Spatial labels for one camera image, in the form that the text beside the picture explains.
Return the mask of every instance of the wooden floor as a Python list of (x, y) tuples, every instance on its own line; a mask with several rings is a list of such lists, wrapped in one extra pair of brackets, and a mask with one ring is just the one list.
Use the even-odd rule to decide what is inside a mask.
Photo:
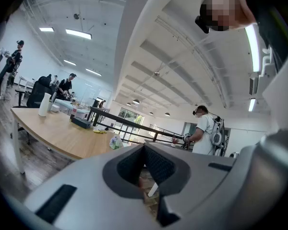
[[(18, 96), (15, 96), (15, 87), (7, 89), (6, 100), (0, 100), (0, 188), (4, 193), (10, 194), (23, 202), (26, 196), (41, 185), (45, 180), (55, 175), (73, 161), (49, 151), (44, 145), (31, 137), (31, 145), (27, 145), (25, 131), (19, 132), (21, 157), (25, 174), (20, 174), (11, 162), (14, 158), (13, 145), (10, 133), (12, 132), (11, 107), (18, 105)], [(147, 194), (154, 184), (148, 170), (141, 173), (145, 191), (145, 205), (153, 216), (156, 216), (158, 207), (158, 190), (151, 197)]]

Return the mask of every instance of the white pants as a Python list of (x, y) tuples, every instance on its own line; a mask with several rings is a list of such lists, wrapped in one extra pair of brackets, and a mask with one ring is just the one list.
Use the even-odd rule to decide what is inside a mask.
[(5, 91), (6, 91), (6, 85), (8, 83), (8, 80), (9, 80), (9, 76), (10, 76), (10, 73), (9, 72), (6, 72), (3, 76), (3, 81), (1, 83), (1, 88), (0, 88), (0, 96), (1, 97), (4, 97), (5, 95)]

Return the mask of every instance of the man in white shirt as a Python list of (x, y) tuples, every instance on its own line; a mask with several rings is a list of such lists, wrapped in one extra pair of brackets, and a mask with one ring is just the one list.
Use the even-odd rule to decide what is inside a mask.
[(199, 121), (194, 135), (189, 137), (189, 141), (195, 142), (192, 152), (213, 155), (213, 145), (210, 137), (215, 122), (204, 105), (200, 105), (193, 114), (199, 118)]

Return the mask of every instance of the white t-shirt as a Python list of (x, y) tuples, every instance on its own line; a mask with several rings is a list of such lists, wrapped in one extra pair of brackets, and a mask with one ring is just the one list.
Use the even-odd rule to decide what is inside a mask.
[(196, 128), (200, 128), (204, 132), (204, 134), (202, 139), (195, 143), (192, 152), (205, 155), (213, 155), (213, 145), (211, 143), (210, 137), (213, 131), (214, 124), (215, 122), (210, 114), (205, 114), (199, 118), (199, 122)]

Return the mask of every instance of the gray device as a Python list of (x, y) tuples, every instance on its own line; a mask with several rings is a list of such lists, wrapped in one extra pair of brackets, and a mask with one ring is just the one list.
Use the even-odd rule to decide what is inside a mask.
[[(159, 186), (157, 220), (137, 186), (144, 164)], [(45, 212), (40, 217), (46, 221), (52, 214), (46, 229), (240, 229), (267, 214), (287, 184), (288, 131), (279, 131), (242, 149), (237, 159), (158, 143), (82, 159), (43, 183), (24, 205), (31, 214)]]

